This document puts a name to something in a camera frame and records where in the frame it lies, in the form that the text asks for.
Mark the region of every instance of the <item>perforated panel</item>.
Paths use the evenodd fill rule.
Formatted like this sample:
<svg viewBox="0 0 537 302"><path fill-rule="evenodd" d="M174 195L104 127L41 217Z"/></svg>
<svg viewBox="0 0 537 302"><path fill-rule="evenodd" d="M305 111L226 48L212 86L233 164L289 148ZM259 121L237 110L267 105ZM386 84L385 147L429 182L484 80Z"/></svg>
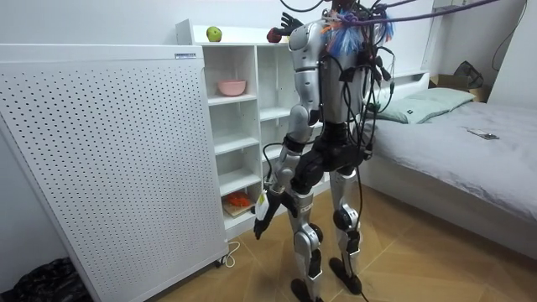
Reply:
<svg viewBox="0 0 537 302"><path fill-rule="evenodd" d="M3 119L102 301L225 249L202 65L0 65Z"/></svg>

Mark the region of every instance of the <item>robot leg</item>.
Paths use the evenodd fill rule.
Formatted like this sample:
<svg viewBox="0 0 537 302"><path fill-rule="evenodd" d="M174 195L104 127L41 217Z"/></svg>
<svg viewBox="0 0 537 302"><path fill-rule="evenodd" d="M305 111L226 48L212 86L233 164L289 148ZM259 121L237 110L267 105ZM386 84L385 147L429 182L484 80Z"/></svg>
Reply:
<svg viewBox="0 0 537 302"><path fill-rule="evenodd" d="M307 195L291 192L294 196L296 216L290 211L289 219L293 228L295 258L300 271L300 279L291 283L293 293L300 301L321 302L319 286L321 281L321 250L323 235L321 229L310 223L313 193Z"/></svg>
<svg viewBox="0 0 537 302"><path fill-rule="evenodd" d="M353 294L362 292L362 283L357 277L356 258L360 253L358 213L352 209L346 196L350 194L352 183L356 178L353 167L339 169L330 173L330 186L334 205L334 224L336 225L337 243L341 250L341 260L330 259L330 268L343 281Z"/></svg>

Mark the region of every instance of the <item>pink bowl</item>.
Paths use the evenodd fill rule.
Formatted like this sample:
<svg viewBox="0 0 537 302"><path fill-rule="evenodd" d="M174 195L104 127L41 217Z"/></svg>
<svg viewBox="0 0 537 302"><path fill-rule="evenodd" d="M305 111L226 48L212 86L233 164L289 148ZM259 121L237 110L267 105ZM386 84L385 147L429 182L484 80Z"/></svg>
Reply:
<svg viewBox="0 0 537 302"><path fill-rule="evenodd" d="M240 96L246 90L246 81L219 81L218 90L224 96Z"/></svg>

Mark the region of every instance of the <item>black bag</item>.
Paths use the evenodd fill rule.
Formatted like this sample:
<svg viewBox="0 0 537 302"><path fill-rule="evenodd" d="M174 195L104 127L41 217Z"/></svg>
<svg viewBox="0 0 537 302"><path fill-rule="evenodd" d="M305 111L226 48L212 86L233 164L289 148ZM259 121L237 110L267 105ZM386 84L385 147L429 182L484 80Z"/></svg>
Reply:
<svg viewBox="0 0 537 302"><path fill-rule="evenodd" d="M483 75L468 61L464 61L456 69L454 76L466 76L468 89L477 89L483 86Z"/></svg>
<svg viewBox="0 0 537 302"><path fill-rule="evenodd" d="M57 259L25 274L13 288L20 302L92 302L68 258Z"/></svg>

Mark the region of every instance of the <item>light blue pillow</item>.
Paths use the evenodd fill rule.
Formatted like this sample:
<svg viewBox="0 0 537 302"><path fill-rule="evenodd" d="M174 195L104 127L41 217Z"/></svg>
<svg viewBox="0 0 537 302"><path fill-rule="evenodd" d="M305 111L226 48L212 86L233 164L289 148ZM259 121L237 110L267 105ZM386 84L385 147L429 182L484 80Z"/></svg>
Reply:
<svg viewBox="0 0 537 302"><path fill-rule="evenodd" d="M449 88L433 88L417 92L404 99L392 101L388 108L378 114L378 118L390 121L419 124L432 117L452 111L460 105L470 102L472 93Z"/></svg>

